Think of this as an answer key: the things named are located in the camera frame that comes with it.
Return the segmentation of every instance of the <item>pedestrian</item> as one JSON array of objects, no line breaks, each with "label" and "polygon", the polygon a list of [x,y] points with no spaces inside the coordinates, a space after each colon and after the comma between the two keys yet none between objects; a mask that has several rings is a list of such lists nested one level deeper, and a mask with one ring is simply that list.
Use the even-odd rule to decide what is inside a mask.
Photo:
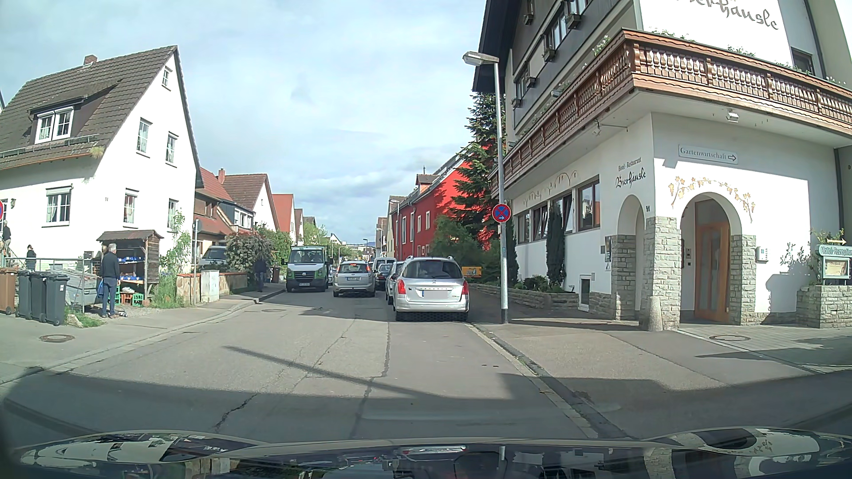
[{"label": "pedestrian", "polygon": [[36,270],[36,252],[32,249],[32,245],[26,246],[26,268],[30,271]]},{"label": "pedestrian", "polygon": [[9,249],[9,244],[12,242],[12,230],[9,229],[9,223],[3,223],[3,241],[0,241],[0,252],[4,256],[11,256],[12,250]]},{"label": "pedestrian", "polygon": [[266,275],[266,259],[263,257],[263,253],[257,256],[254,269],[255,281],[257,281],[257,290],[263,291],[263,277]]},{"label": "pedestrian", "polygon": [[118,249],[115,243],[111,243],[101,259],[101,277],[103,278],[104,296],[101,299],[101,318],[107,316],[107,299],[109,300],[109,317],[115,316],[115,295],[118,288],[118,257],[115,251]]}]

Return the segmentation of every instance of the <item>car hood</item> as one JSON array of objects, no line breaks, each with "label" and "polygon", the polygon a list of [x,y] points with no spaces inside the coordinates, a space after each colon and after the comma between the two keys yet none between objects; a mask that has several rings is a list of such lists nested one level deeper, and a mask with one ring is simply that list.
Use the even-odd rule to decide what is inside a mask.
[{"label": "car hood", "polygon": [[463,468],[468,476],[487,479],[503,477],[507,469],[536,477],[539,471],[546,475],[568,467],[621,477],[674,477],[675,468],[727,468],[736,477],[750,477],[838,466],[849,461],[850,451],[852,437],[770,427],[698,430],[643,441],[451,437],[290,443],[185,430],[129,430],[19,447],[10,457],[23,469],[89,477],[168,470],[174,477],[318,479],[328,471],[355,468],[350,469],[354,474],[417,479],[441,468],[453,474]]}]

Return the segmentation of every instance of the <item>sidewalk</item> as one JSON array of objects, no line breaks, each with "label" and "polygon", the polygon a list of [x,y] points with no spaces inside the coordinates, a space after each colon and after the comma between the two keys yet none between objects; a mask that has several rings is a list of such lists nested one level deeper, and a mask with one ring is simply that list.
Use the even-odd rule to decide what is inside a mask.
[{"label": "sidewalk", "polygon": [[[0,315],[0,384],[28,373],[51,369],[81,356],[100,354],[129,343],[158,336],[193,323],[214,320],[275,296],[282,288],[264,288],[226,297],[197,308],[160,309],[146,315],[109,320],[98,327],[52,326],[15,316]],[[41,337],[70,335],[63,343],[48,343]]]},{"label": "sidewalk", "polygon": [[[471,292],[476,315],[498,317],[498,299],[477,293]],[[852,390],[852,371],[811,372],[693,332],[716,336],[715,330],[701,328],[720,326],[685,325],[688,333],[644,332],[634,321],[542,317],[536,309],[510,307],[511,324],[476,327],[527,363],[601,437],[622,432],[648,438],[736,425],[789,426],[852,401],[841,393]],[[724,334],[735,328],[739,335],[756,338],[767,334],[763,328],[775,327],[790,329],[760,326],[755,330],[760,334],[755,334],[753,326],[721,326]],[[847,337],[837,341],[847,347],[852,343]]]}]

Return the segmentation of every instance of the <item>silver station wagon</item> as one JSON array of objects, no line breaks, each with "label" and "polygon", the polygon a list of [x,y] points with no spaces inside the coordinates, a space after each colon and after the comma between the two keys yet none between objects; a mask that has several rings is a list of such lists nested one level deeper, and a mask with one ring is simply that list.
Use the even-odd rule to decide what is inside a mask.
[{"label": "silver station wagon", "polygon": [[408,259],[394,282],[396,320],[412,313],[439,313],[467,320],[468,282],[452,257]]},{"label": "silver station wagon", "polygon": [[338,297],[351,292],[376,296],[376,277],[367,262],[346,261],[337,268],[331,293]]}]

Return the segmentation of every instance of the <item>stone pillar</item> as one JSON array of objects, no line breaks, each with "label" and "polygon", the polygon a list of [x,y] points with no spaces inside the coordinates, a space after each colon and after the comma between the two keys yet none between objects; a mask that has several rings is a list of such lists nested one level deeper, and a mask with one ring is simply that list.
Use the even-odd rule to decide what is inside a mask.
[{"label": "stone pillar", "polygon": [[639,324],[647,329],[651,296],[659,297],[663,329],[677,329],[681,321],[681,230],[677,218],[654,216],[645,220],[645,274]]},{"label": "stone pillar", "polygon": [[612,301],[616,320],[633,320],[636,315],[636,236],[616,234],[607,236],[612,245]]},{"label": "stone pillar", "polygon": [[732,325],[760,322],[755,313],[757,291],[757,236],[731,236],[731,261],[728,274],[728,317]]}]

